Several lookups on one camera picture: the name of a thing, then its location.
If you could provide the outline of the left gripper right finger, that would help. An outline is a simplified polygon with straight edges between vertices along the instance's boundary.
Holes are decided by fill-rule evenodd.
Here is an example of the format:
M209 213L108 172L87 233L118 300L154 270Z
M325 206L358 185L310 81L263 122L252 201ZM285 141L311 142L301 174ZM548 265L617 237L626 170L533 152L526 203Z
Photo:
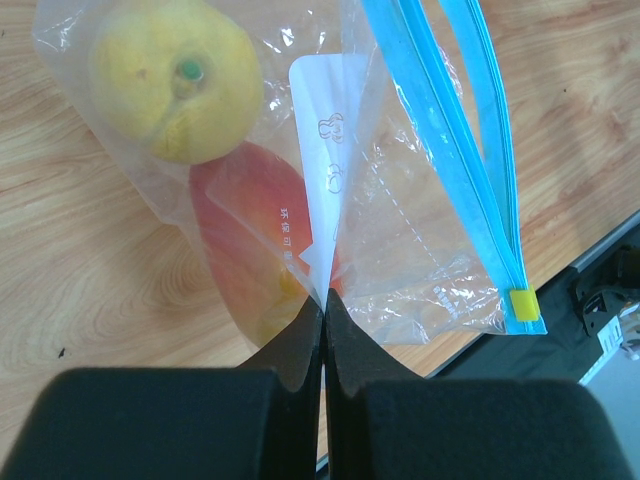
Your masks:
M629 479L597 400L557 380L426 379L351 318L324 319L334 479Z

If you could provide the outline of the fake fried chicken pieces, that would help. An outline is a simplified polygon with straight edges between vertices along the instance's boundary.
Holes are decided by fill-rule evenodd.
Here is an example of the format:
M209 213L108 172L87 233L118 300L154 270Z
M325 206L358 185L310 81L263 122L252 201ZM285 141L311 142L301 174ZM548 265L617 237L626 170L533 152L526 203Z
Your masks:
M257 323L257 345L271 341L298 315L308 298L308 292L289 271L282 270L278 277L276 295Z

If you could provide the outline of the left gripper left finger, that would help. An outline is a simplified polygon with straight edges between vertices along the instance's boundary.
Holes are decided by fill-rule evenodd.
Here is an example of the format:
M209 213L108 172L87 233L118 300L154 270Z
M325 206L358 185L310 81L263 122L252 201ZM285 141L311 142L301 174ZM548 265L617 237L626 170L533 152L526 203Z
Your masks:
M323 314L234 368L77 368L37 398L5 479L311 479Z

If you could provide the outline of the fake red mango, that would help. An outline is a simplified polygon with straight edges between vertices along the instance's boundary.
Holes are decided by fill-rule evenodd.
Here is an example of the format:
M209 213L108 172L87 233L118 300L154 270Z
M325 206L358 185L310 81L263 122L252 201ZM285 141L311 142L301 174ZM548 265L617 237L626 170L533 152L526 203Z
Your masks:
M251 142L190 169L195 218L214 282L241 331L254 345L259 317L289 270L309 295L312 244L306 188L286 160Z

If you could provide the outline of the blue zip top bag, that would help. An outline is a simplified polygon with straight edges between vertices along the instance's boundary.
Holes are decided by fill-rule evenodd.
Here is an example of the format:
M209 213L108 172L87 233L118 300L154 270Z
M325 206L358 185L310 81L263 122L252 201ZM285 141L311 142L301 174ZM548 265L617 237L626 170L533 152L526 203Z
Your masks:
M189 187L199 164L150 154L91 98L90 50L118 2L39 2L36 51L147 205L209 268ZM546 333L541 313L518 322L509 297L532 287L506 92L479 2L206 2L249 34L261 65L263 107L242 143L303 177L306 301L326 309L338 293L381 344Z

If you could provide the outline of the fake yellow pear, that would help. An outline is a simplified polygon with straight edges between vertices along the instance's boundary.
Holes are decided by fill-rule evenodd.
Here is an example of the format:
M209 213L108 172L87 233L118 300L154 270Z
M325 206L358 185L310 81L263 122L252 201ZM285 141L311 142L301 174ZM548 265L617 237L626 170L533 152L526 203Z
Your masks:
M120 1L89 55L105 121L157 158L200 164L257 123L263 75L249 34L206 1Z

